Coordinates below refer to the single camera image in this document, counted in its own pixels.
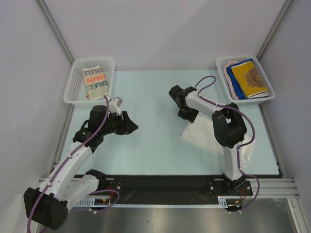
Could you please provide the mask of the printed letters towel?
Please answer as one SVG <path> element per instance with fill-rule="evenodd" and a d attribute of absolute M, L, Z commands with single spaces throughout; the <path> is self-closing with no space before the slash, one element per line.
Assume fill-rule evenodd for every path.
<path fill-rule="evenodd" d="M 88 98 L 100 100 L 109 94 L 109 85 L 101 66 L 83 69 Z"/>

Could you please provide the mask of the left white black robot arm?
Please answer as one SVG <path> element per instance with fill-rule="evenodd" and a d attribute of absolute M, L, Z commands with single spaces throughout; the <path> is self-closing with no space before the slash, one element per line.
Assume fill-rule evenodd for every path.
<path fill-rule="evenodd" d="M 92 194 L 118 194 L 110 189 L 106 175 L 91 169 L 73 186 L 71 180 L 83 163 L 95 152 L 109 134 L 129 135 L 138 129 L 126 111 L 110 110 L 108 106 L 96 105 L 81 128 L 73 137 L 66 157 L 37 187 L 28 188 L 24 195 L 27 231 L 35 221 L 52 230 L 59 229 L 70 210 L 84 197 Z"/>

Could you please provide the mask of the white towel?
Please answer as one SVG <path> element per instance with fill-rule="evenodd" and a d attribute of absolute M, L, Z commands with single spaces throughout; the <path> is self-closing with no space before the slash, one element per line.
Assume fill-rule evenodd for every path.
<path fill-rule="evenodd" d="M 188 122 L 181 134 L 181 138 L 218 156 L 224 157 L 223 147 L 217 142 L 214 136 L 212 120 L 209 118 L 197 116 L 193 123 Z M 254 139 L 251 144 L 241 148 L 240 155 L 242 156 L 241 163 L 243 165 L 249 164 L 255 144 L 256 140 Z"/>

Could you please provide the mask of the yellow brown bear towel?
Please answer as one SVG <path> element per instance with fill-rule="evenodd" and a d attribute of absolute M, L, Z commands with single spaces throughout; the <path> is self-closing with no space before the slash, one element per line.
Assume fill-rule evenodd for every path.
<path fill-rule="evenodd" d="M 263 98 L 269 95 L 268 88 L 252 59 L 231 65 L 230 69 L 247 99 Z"/>

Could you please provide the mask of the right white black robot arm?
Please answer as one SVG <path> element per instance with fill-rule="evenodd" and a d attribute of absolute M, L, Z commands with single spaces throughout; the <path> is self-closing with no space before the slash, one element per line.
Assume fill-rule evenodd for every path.
<path fill-rule="evenodd" d="M 194 123 L 199 113 L 211 119 L 214 138 L 224 152 L 224 191 L 229 195 L 237 194 L 246 177 L 241 168 L 241 147 L 249 145 L 255 139 L 253 133 L 250 141 L 243 142 L 247 132 L 244 119 L 249 118 L 236 104 L 221 105 L 207 100 L 201 95 L 201 91 L 192 86 L 183 89 L 176 85 L 170 89 L 169 95 L 179 108 L 177 115 L 183 120 Z"/>

